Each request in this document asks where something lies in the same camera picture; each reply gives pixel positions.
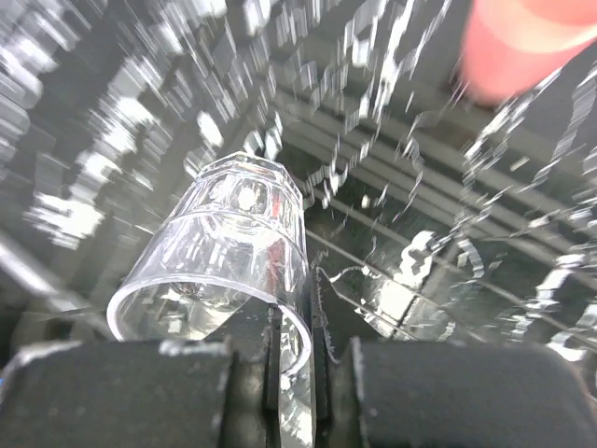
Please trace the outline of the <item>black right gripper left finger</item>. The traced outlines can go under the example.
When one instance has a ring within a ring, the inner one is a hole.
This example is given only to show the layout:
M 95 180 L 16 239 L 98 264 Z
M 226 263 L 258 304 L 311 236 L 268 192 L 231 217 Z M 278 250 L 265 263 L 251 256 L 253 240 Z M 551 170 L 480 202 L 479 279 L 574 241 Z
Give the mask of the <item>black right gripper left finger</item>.
M 5 447 L 276 447 L 280 312 L 248 301 L 202 342 L 46 341 L 2 372 Z

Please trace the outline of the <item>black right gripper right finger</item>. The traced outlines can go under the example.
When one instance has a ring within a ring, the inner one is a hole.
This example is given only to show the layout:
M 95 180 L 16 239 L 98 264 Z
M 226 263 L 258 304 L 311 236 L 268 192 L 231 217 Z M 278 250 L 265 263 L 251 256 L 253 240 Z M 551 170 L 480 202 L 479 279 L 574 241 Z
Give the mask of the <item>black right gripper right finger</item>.
M 318 447 L 592 447 L 579 375 L 539 345 L 384 340 L 312 272 Z

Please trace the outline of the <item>clear drinking glass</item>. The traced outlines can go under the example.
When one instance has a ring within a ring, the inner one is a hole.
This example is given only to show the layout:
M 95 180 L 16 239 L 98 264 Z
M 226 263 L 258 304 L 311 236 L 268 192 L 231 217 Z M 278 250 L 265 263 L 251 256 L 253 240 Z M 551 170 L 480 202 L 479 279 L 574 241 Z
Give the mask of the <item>clear drinking glass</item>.
M 121 341 L 213 341 L 254 357 L 281 321 L 285 447 L 313 444 L 303 198 L 282 164 L 236 152 L 204 166 L 106 308 Z

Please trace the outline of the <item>pink plastic cup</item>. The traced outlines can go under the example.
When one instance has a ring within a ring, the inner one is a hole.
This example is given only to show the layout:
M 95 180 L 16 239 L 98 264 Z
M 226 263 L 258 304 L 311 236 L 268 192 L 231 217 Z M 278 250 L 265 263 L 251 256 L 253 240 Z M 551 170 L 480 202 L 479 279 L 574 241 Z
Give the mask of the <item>pink plastic cup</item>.
M 595 41 L 594 1 L 474 1 L 459 78 L 475 102 L 497 105 L 530 90 Z

